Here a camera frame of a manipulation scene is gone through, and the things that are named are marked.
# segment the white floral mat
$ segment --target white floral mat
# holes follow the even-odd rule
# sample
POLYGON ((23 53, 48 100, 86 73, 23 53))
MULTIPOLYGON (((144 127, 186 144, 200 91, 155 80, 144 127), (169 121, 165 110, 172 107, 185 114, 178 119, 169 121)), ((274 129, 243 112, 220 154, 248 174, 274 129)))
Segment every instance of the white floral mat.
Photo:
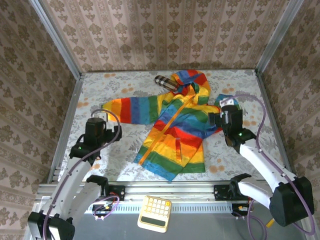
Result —
MULTIPOLYGON (((262 100, 254 70, 203 70, 210 86, 209 104, 214 104, 219 94, 252 94, 262 100)), ((144 97, 167 92, 154 82, 157 75, 169 77, 174 71, 125 71, 114 73, 87 73, 84 78, 82 93, 79 98, 71 133, 68 139, 59 179, 68 162, 68 154, 78 137, 84 133, 91 111, 102 104, 117 98, 144 97)), ((263 111, 252 99, 237 99, 243 108, 243 126, 254 133, 260 125, 263 111)), ((106 176, 109 181, 163 181, 160 176, 133 163, 136 154, 152 128, 151 125, 122 124, 122 139, 101 151, 101 160, 96 160, 86 174, 106 176)), ((262 129, 260 142, 262 146, 281 162, 269 117, 262 129)), ((214 134, 204 140, 206 172, 182 173, 174 181, 216 181, 229 180, 231 177, 248 173, 256 179, 262 179, 258 171, 245 158, 228 147, 223 133, 214 134)))

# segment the wire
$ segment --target wire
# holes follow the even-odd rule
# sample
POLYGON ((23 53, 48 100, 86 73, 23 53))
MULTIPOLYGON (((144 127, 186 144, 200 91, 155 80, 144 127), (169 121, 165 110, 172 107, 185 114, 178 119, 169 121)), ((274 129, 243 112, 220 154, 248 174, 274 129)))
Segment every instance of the wire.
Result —
POLYGON ((251 236, 251 238, 252 238, 253 240, 256 240, 256 239, 254 238, 253 234, 252 234, 251 227, 250 227, 250 219, 253 219, 253 220, 256 220, 256 221, 261 225, 262 230, 263 230, 263 235, 264 235, 264 238, 263 238, 263 239, 264 239, 264 240, 267 240, 268 232, 267 232, 266 226, 264 225, 264 223, 263 223, 259 218, 257 218, 256 216, 252 216, 252 215, 250 214, 254 202, 255 202, 255 200, 252 199, 252 201, 251 201, 250 204, 249 204, 248 215, 247 215, 247 217, 246 217, 246 222, 247 222, 247 225, 248 225, 249 234, 250 234, 250 236, 251 236))
POLYGON ((97 148, 96 150, 92 151, 92 152, 89 152, 87 155, 85 155, 83 158, 81 158, 79 161, 77 161, 72 167, 71 169, 69 170, 69 172, 66 174, 65 178, 63 179, 63 181, 61 182, 61 185, 60 187, 58 188, 58 190, 56 191, 56 195, 54 196, 53 200, 52 200, 52 203, 50 204, 49 206, 49 209, 48 209, 48 212, 46 213, 45 215, 45 218, 44 218, 44 222, 43 222, 43 229, 42 229, 42 234, 43 234, 43 239, 44 240, 48 240, 47 239, 47 226, 48 226, 48 220, 49 220, 49 215, 52 211, 52 209, 56 206, 55 203, 59 197, 59 194, 61 193, 62 191, 62 188, 64 187, 64 185, 66 184, 69 176, 71 176, 72 172, 75 170, 75 168, 86 158, 90 157, 92 154, 95 154, 99 151, 101 151, 102 149, 108 147, 110 144, 112 144, 119 136, 120 134, 120 121, 118 119, 118 117, 111 111, 109 110, 106 110, 106 109, 103 109, 103 108, 100 108, 100 109, 97 109, 97 110, 94 110, 92 113, 91 113, 91 117, 93 116, 94 113, 97 113, 97 112, 105 112, 105 113, 108 113, 108 114, 111 114, 112 116, 114 116, 117 124, 118 124, 118 129, 117 129, 117 132, 114 136, 114 138, 108 142, 107 144, 103 145, 102 147, 99 147, 97 148))
POLYGON ((113 191, 111 191, 111 192, 110 192, 110 195, 116 195, 116 196, 118 196, 118 197, 119 197, 119 195, 118 195, 118 194, 116 194, 116 193, 115 193, 115 192, 113 192, 113 191))
POLYGON ((309 235, 309 236, 312 236, 315 234, 316 232, 316 225, 315 225, 315 221, 314 221, 314 218, 312 217, 312 213, 306 203, 306 201, 304 200, 304 198, 302 197, 301 193, 298 191, 297 187, 294 185, 294 183, 291 181, 291 179, 285 174, 285 172, 279 168, 264 152, 263 150, 261 149, 260 147, 260 143, 259 143, 259 136, 260 136, 260 133, 261 133, 261 129, 265 123, 265 119, 266 119, 266 107, 264 106, 263 102, 258 99, 256 96, 254 95, 250 95, 250 94, 239 94, 239 95, 235 95, 235 96, 232 96, 232 97, 228 97, 227 99, 221 101, 221 103, 225 103, 227 102, 228 100, 230 99, 233 99, 233 98, 238 98, 238 97, 250 97, 254 100, 256 100, 262 107, 262 110, 263 110, 263 117, 262 117, 262 121, 261 121, 261 124, 258 128, 258 131, 257 131, 257 134, 256 134, 256 139, 255 139, 255 142, 256 142, 256 145, 259 149, 259 152, 261 153, 261 155, 288 181, 288 183, 291 185, 291 187, 293 188, 293 190, 295 191, 295 193, 297 194, 298 198, 300 199, 303 207, 305 208, 306 212, 307 212, 307 215, 310 219, 310 222, 311 222, 311 231, 306 231, 304 230, 303 228, 301 228, 299 225, 297 225, 295 222, 293 223, 293 225, 299 229, 301 232, 303 232, 304 234, 306 235, 309 235))
POLYGON ((238 219, 244 219, 245 218, 245 216, 242 216, 242 215, 240 215, 240 214, 237 214, 238 216, 230 216, 230 215, 228 215, 228 216, 224 216, 223 214, 215 214, 216 216, 217 216, 217 218, 219 218, 219 219, 235 219, 235 220, 238 220, 238 219))
MULTIPOLYGON (((105 197, 105 198, 102 199, 102 200, 96 201, 96 202, 102 202, 102 201, 106 201, 106 200, 111 199, 111 198, 116 198, 116 199, 117 199, 117 200, 116 200, 116 203, 115 203, 114 206, 112 206, 112 209, 110 210, 110 212, 108 212, 106 215, 104 215, 103 218, 109 217, 109 215, 117 208, 117 206, 119 205, 119 202, 120 202, 120 197, 117 196, 117 195, 107 196, 107 197, 105 197)), ((98 210, 102 209, 102 208, 104 208, 104 206, 101 206, 101 207, 97 208, 96 210, 94 210, 93 216, 96 217, 96 216, 97 216, 96 212, 97 212, 98 210)))

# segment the table surface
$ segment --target table surface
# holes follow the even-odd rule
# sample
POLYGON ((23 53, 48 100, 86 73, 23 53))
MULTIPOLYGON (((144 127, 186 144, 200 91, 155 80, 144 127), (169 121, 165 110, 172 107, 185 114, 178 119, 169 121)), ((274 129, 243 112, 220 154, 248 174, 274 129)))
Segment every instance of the table surface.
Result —
MULTIPOLYGON (((267 208, 254 205, 253 216, 266 224, 272 217, 267 208)), ((84 214, 75 228, 75 240, 251 240, 247 221, 236 220, 231 214, 172 213, 166 233, 154 232, 137 226, 138 214, 111 214, 104 221, 96 221, 91 214, 84 214)), ((262 228, 250 222, 255 239, 261 240, 262 228)), ((305 240, 293 225, 286 227, 274 223, 267 229, 268 240, 305 240)))
MULTIPOLYGON (((251 94, 262 99, 254 70, 203 70, 211 86, 209 104, 213 105, 219 94, 251 94)), ((84 133, 85 124, 93 110, 102 104, 118 98, 145 97, 167 92, 154 82, 157 75, 170 77, 175 71, 125 71, 110 73, 87 73, 74 115, 66 152, 61 165, 59 179, 68 162, 68 154, 78 137, 84 133)), ((237 99, 243 109, 243 127, 257 132, 263 116, 262 107, 249 97, 237 99)), ((90 175, 108 177, 109 181, 163 181, 164 179, 140 165, 133 163, 138 150, 152 124, 122 124, 122 139, 101 151, 101 160, 96 160, 84 179, 90 175)), ((281 155, 277 147, 269 117, 266 117, 260 136, 261 145, 280 163, 281 155)), ((223 133, 214 134, 203 142, 204 173, 182 173, 174 181, 218 181, 248 173, 262 179, 253 165, 225 143, 223 133)))

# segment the jacket sleeve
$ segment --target jacket sleeve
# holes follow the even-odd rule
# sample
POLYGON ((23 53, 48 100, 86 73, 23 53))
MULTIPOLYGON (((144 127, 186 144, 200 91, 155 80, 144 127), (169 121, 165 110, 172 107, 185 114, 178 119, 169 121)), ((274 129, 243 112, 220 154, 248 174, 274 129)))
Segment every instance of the jacket sleeve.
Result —
MULTIPOLYGON (((171 99, 171 92, 158 96, 126 97, 109 101, 102 108, 113 112, 124 124, 151 124, 159 118, 171 99)), ((111 114, 108 114, 108 119, 116 121, 111 114)))

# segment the plaid fabric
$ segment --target plaid fabric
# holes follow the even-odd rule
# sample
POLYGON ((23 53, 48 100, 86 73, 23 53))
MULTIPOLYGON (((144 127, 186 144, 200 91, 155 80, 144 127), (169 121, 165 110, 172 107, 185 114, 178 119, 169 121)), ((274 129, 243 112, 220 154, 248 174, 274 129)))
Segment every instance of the plaid fabric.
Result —
POLYGON ((175 79, 170 79, 165 76, 156 76, 154 78, 154 81, 156 84, 158 84, 161 87, 164 87, 165 89, 168 89, 169 91, 177 91, 179 84, 175 79))

